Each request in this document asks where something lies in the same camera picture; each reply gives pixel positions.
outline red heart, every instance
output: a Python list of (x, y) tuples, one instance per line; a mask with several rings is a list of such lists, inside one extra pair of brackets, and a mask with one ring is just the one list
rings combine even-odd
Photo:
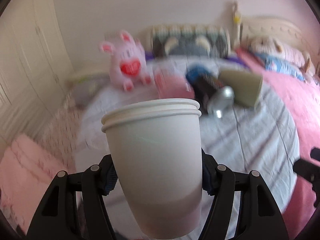
[(120, 64), (120, 70), (122, 73), (129, 76), (136, 76), (141, 69), (141, 63), (139, 60), (127, 61)]

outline pink container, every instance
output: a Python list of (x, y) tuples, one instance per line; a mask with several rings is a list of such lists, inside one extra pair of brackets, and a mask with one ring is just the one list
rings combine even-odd
[(190, 98), (195, 97), (193, 88), (183, 73), (174, 66), (159, 66), (153, 70), (159, 98)]

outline bedsheet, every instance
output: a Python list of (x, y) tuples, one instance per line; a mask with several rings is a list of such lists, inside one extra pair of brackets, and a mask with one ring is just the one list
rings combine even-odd
[[(222, 68), (245, 71), (240, 65), (221, 59), (170, 57), (166, 60), (182, 71), (192, 63), (204, 64), (215, 75)], [(148, 67), (151, 69), (157, 63), (152, 61)], [(105, 134), (101, 132), (100, 120), (105, 113), (156, 98), (154, 86), (137, 87), (130, 94), (112, 86), (103, 89), (83, 114), (78, 134), (79, 151), (75, 155), (78, 171), (98, 163), (103, 155), (109, 154)], [(200, 117), (200, 131), (202, 147), (207, 154), (213, 155), (218, 163), (227, 165), (233, 171), (249, 173), (258, 170), (280, 210), (285, 210), (296, 183), (292, 163), (299, 157), (299, 140), (289, 111), (269, 85), (263, 83), (255, 109), (234, 105), (223, 113), (222, 119), (203, 114)], [(240, 194), (236, 193), (227, 239), (235, 232), (239, 199)], [(104, 201), (115, 231), (129, 239), (147, 238), (135, 222), (119, 183)], [(180, 239), (198, 239), (211, 203), (212, 197), (203, 192), (201, 222), (194, 231)]]
[[(243, 49), (238, 49), (238, 56), (255, 73), (263, 75), (263, 80), (270, 84), (290, 111), (297, 127), (300, 143), (300, 157), (320, 166), (310, 158), (313, 147), (320, 148), (320, 89), (301, 82), (291, 76), (265, 71), (254, 57)], [(311, 184), (298, 177), (292, 199), (283, 214), (289, 238), (294, 239), (304, 228), (315, 208), (316, 195)]]

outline paper cup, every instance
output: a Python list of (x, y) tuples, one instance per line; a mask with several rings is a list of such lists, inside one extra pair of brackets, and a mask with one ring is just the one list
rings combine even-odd
[(222, 70), (219, 79), (232, 87), (235, 102), (246, 107), (255, 107), (258, 103), (262, 76), (247, 71)]
[(200, 222), (199, 103), (171, 98), (123, 107), (102, 118), (124, 195), (143, 233), (172, 239)]

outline silver lid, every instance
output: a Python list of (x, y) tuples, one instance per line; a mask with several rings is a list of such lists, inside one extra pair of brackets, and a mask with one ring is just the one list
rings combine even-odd
[(234, 97), (235, 94), (231, 87), (227, 86), (219, 89), (207, 103), (206, 108), (208, 114), (221, 118), (223, 110), (233, 104)]

